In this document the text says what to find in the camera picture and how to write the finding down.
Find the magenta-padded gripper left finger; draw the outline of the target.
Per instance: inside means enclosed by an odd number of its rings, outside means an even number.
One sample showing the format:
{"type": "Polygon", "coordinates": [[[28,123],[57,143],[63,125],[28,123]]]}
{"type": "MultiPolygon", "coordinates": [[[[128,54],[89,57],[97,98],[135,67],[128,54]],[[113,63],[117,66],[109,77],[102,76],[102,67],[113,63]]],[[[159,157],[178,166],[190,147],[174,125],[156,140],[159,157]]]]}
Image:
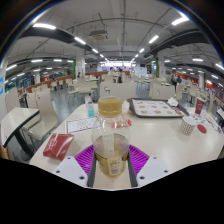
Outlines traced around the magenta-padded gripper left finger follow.
{"type": "Polygon", "coordinates": [[[96,157],[93,146],[76,156],[66,156],[53,173],[81,187],[93,187],[96,171],[96,157]]]}

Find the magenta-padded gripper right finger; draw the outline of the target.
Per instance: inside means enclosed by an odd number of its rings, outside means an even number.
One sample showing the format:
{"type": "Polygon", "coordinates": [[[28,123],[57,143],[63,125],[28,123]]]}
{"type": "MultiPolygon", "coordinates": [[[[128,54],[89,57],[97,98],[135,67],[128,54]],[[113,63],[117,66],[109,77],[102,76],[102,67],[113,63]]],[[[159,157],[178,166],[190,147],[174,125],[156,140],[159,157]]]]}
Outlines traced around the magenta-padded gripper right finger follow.
{"type": "Polygon", "coordinates": [[[132,187],[143,187],[170,174],[166,164],[157,156],[149,156],[130,145],[128,170],[132,187]]]}

